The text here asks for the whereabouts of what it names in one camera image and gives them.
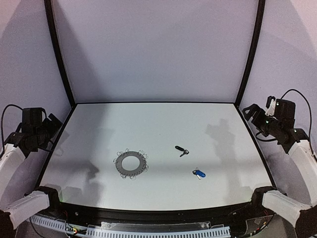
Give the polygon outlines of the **right black frame post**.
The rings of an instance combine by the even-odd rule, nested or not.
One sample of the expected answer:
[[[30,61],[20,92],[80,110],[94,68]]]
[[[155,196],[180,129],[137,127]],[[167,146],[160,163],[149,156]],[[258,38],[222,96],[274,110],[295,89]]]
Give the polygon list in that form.
[[[254,62],[254,58],[256,55],[256,50],[257,50],[257,46],[258,46],[258,42],[260,38],[261,28],[262,28],[265,3],[266,3],[265,0],[258,0],[257,14],[256,14],[256,19],[254,24],[252,40],[250,43],[249,53],[248,53],[247,61],[245,64],[243,76],[241,79],[240,87],[238,90],[238,94],[234,103],[236,108],[239,108],[241,105],[241,102],[242,102],[242,99],[248,84],[248,80],[250,77],[250,73],[252,70],[252,66],[253,66],[253,62]]]

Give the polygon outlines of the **black frame post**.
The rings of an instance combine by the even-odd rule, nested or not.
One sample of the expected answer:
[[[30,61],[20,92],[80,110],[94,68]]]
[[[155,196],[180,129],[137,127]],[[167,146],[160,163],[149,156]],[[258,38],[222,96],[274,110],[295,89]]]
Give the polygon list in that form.
[[[238,90],[238,94],[234,103],[236,108],[239,108],[241,105],[241,102],[242,102],[242,99],[248,84],[248,80],[250,77],[250,73],[252,70],[252,66],[253,66],[253,62],[254,62],[254,58],[256,55],[256,50],[257,50],[257,46],[258,46],[258,42],[260,38],[261,28],[262,28],[265,3],[266,3],[265,0],[258,0],[257,14],[256,14],[256,19],[254,24],[252,40],[250,43],[249,53],[248,53],[247,61],[245,64],[243,76],[241,79],[240,87]]]
[[[52,0],[45,0],[44,1],[45,13],[47,18],[47,24],[49,28],[51,43],[54,51],[55,60],[57,63],[57,67],[59,70],[59,74],[62,80],[62,84],[68,99],[68,102],[71,108],[76,106],[76,102],[71,90],[71,86],[69,83],[69,79],[66,72],[66,67],[63,61],[63,56],[58,40],[58,34],[56,30],[55,18],[54,18],[54,11],[53,11],[53,1]]]

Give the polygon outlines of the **key with black tag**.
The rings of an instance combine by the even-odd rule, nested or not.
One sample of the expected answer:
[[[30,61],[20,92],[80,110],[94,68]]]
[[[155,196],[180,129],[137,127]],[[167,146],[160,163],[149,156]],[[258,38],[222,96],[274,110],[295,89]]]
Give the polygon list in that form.
[[[182,154],[181,154],[179,157],[183,157],[183,156],[189,154],[189,151],[188,151],[187,149],[184,149],[184,148],[182,148],[182,147],[180,147],[180,146],[177,146],[177,145],[176,145],[176,146],[175,146],[175,149],[178,150],[178,151],[180,151],[180,152],[182,152]]]

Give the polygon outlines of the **left black frame post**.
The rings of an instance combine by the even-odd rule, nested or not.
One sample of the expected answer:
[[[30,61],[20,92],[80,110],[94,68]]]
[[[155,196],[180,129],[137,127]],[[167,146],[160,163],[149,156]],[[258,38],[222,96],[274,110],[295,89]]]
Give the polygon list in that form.
[[[51,43],[54,51],[55,60],[57,63],[57,67],[59,70],[59,74],[62,80],[62,84],[68,99],[68,102],[71,108],[76,106],[76,102],[71,90],[71,86],[69,83],[69,79],[66,72],[66,67],[63,61],[63,56],[58,40],[58,34],[56,30],[55,18],[54,18],[54,11],[53,11],[53,1],[52,0],[45,0],[44,1],[45,13],[47,18],[47,24],[49,28]]]

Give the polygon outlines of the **metal ring plate with keyrings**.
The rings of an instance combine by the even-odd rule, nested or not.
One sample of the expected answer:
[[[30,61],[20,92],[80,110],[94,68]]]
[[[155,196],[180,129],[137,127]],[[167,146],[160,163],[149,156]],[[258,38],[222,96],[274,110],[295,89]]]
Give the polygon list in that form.
[[[117,152],[117,157],[113,160],[117,172],[122,179],[129,178],[135,180],[136,177],[145,173],[149,169],[148,155],[142,151],[125,151]]]

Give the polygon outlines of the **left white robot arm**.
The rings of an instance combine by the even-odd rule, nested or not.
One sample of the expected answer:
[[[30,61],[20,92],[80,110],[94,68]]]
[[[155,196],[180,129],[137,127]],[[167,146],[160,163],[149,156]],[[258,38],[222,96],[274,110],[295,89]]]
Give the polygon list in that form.
[[[22,121],[7,138],[2,137],[0,152],[0,192],[3,194],[18,167],[32,152],[48,151],[52,138],[62,122],[44,108],[22,108]],[[58,191],[39,186],[30,194],[0,210],[0,228],[14,231],[24,221],[42,210],[56,210],[60,206]]]

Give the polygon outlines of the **black front frame rail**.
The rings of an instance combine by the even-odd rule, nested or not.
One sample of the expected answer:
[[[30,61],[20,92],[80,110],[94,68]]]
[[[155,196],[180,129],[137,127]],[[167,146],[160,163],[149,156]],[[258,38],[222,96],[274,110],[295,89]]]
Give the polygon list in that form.
[[[195,222],[235,222],[256,216],[249,202],[192,210],[174,211],[133,211],[89,207],[70,203],[61,203],[62,211],[67,212],[71,223],[99,225],[101,222],[130,224],[178,224]]]

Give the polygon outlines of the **key with blue tag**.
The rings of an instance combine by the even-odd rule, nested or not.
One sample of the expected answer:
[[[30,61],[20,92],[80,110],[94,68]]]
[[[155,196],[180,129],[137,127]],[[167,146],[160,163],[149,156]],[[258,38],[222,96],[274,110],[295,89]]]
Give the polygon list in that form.
[[[199,170],[199,168],[195,168],[192,171],[193,175],[195,175],[199,180],[201,180],[202,178],[206,177],[206,174],[204,172],[202,172],[201,170]]]

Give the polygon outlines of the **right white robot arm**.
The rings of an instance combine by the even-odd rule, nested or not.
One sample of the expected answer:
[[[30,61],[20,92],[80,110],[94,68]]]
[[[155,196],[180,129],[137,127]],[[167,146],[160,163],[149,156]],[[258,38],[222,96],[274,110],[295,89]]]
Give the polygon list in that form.
[[[259,206],[268,209],[294,228],[297,237],[308,238],[317,233],[317,155],[311,148],[308,134],[295,127],[294,102],[268,97],[266,108],[252,104],[242,110],[243,117],[259,135],[272,136],[288,159],[298,184],[298,192],[274,187],[260,187],[254,192]]]

